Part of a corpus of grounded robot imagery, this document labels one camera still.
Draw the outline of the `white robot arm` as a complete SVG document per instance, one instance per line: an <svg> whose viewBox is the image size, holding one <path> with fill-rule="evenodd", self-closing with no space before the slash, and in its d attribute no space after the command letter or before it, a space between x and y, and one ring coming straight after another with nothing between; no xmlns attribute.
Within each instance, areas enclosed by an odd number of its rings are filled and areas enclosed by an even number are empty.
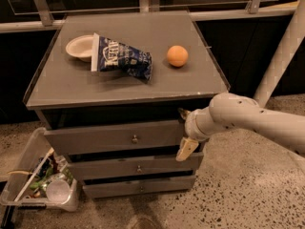
<svg viewBox="0 0 305 229"><path fill-rule="evenodd" d="M195 111L180 110L185 120L177 161L186 160L197 146L212 135L231 129L245 129L305 156L305 117L261 108L245 96L217 94L208 107Z"/></svg>

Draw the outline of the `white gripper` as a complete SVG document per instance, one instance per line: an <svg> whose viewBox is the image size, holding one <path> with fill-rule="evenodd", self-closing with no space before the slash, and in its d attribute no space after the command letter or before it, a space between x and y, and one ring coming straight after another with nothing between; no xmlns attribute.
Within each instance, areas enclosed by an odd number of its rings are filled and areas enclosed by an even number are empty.
<svg viewBox="0 0 305 229"><path fill-rule="evenodd" d="M219 131L208 108L189 110L179 108L178 112L185 121L185 132L188 137L183 137L180 141L179 150L176 155L177 161L185 161L198 147L199 142L210 138Z"/></svg>

